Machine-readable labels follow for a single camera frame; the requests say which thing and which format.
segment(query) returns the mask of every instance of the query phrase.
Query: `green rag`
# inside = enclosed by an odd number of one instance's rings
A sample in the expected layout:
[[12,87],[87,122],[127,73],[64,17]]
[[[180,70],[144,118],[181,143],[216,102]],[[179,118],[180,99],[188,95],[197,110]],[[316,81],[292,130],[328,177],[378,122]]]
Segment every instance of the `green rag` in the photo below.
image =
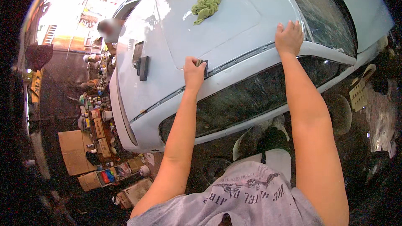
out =
[[218,11],[218,4],[221,0],[197,0],[197,3],[191,8],[191,12],[195,15],[198,14],[197,20],[194,25],[199,25],[206,18],[211,17],[215,12]]

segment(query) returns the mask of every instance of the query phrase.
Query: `hand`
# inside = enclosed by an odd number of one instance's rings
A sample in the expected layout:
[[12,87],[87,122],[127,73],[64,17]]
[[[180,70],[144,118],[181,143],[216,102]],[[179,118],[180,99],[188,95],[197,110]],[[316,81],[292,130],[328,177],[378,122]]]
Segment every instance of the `hand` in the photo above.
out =
[[186,57],[184,64],[184,81],[186,83],[186,91],[194,91],[198,93],[202,83],[204,82],[204,70],[207,63],[202,62],[198,67],[195,66],[197,58],[192,56]]
[[299,20],[293,24],[291,20],[287,23],[287,27],[283,30],[282,23],[277,26],[275,34],[275,47],[279,55],[283,53],[291,53],[297,56],[300,52],[300,46],[303,42],[303,31],[301,29]]

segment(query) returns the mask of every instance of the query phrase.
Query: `plastic container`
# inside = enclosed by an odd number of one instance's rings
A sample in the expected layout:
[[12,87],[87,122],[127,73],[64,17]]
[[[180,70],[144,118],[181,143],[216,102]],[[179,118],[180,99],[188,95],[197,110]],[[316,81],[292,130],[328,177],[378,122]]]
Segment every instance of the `plastic container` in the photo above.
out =
[[110,120],[111,118],[113,118],[112,111],[105,110],[102,112],[102,119],[104,122]]

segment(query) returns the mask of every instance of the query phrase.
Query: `light blue car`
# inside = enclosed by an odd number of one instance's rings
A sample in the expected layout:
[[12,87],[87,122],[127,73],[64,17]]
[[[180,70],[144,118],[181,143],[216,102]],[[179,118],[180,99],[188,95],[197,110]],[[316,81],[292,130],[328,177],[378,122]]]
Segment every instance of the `light blue car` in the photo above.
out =
[[[374,59],[394,25],[382,0],[222,0],[194,26],[196,2],[141,0],[125,22],[110,92],[126,150],[164,151],[184,91],[186,56],[208,60],[197,97],[199,144],[289,110],[274,44],[279,22],[302,24],[298,58],[320,93]],[[148,77],[140,81],[133,58],[145,56]]]

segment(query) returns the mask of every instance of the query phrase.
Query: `man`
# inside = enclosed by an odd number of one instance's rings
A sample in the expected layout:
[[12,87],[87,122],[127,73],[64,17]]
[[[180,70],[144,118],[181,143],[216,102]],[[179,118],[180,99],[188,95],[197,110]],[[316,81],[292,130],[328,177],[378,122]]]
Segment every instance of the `man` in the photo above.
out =
[[104,19],[98,24],[98,32],[104,38],[104,42],[108,51],[112,55],[116,55],[116,48],[113,44],[117,43],[124,21],[117,18]]
[[155,181],[128,225],[348,225],[349,207],[327,106],[296,58],[299,22],[278,24],[275,46],[285,73],[296,155],[296,187],[286,177],[282,150],[232,163],[204,193],[183,195],[195,142],[197,93],[205,64],[184,65],[186,84]]

